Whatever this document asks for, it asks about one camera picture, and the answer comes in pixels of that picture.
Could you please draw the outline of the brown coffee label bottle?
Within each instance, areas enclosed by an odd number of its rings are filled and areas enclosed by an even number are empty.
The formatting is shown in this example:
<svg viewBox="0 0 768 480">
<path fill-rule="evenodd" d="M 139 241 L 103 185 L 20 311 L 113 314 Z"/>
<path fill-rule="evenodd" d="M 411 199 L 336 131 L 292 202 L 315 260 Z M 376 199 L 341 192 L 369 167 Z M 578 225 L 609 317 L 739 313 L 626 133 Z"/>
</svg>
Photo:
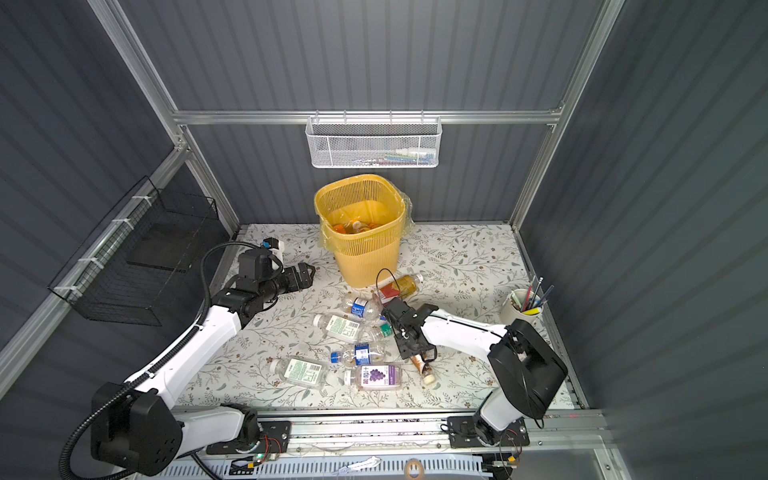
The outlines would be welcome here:
<svg viewBox="0 0 768 480">
<path fill-rule="evenodd" d="M 431 386 L 436 382 L 436 376 L 435 376 L 434 370 L 421 355 L 411 356 L 410 360 L 411 360 L 411 363 L 418 370 L 418 373 L 424 385 Z"/>
</svg>

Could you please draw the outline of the orange white label bottle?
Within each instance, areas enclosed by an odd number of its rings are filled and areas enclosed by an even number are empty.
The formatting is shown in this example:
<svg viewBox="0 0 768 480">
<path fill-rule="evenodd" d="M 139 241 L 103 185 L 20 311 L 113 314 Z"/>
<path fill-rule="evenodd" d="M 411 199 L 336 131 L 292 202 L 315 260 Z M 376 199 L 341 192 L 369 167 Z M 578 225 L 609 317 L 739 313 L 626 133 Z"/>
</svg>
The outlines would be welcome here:
<svg viewBox="0 0 768 480">
<path fill-rule="evenodd" d="M 376 223 L 366 223 L 361 220 L 354 220 L 348 225 L 347 231 L 349 234 L 358 234 L 371 231 L 378 227 L 379 225 Z"/>
</svg>

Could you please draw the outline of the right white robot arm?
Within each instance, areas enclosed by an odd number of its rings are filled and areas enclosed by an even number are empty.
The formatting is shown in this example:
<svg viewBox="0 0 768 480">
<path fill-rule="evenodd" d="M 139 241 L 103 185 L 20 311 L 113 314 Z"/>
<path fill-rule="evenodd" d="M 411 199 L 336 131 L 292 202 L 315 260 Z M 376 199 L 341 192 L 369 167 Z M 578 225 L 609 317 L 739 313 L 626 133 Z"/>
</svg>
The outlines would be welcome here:
<svg viewBox="0 0 768 480">
<path fill-rule="evenodd" d="M 437 359 L 440 347 L 490 366 L 498 387 L 478 407 L 470 429 L 457 432 L 486 446 L 500 445 L 509 427 L 525 417 L 542 421 L 568 376 L 565 362 L 522 314 L 507 325 L 489 324 L 432 304 L 414 309 L 395 298 L 384 306 L 383 317 L 400 356 L 420 371 Z"/>
</svg>

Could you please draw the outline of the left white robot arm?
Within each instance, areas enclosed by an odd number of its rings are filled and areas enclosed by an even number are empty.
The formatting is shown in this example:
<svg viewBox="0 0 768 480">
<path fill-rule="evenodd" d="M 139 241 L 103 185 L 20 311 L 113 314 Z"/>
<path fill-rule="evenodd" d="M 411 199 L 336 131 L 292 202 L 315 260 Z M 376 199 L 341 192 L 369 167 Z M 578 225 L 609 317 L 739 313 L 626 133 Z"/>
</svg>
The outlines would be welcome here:
<svg viewBox="0 0 768 480">
<path fill-rule="evenodd" d="M 213 444 L 250 453 L 269 445 L 255 410 L 239 404 L 181 412 L 175 409 L 187 384 L 229 340 L 280 296 L 310 288 L 316 269 L 287 266 L 282 243 L 239 242 L 236 275 L 204 301 L 191 325 L 162 353 L 122 383 L 105 383 L 92 398 L 91 414 L 67 440 L 59 474 L 75 476 L 71 456 L 84 433 L 93 459 L 116 467 L 112 478 L 154 476 L 179 457 L 199 457 Z"/>
</svg>

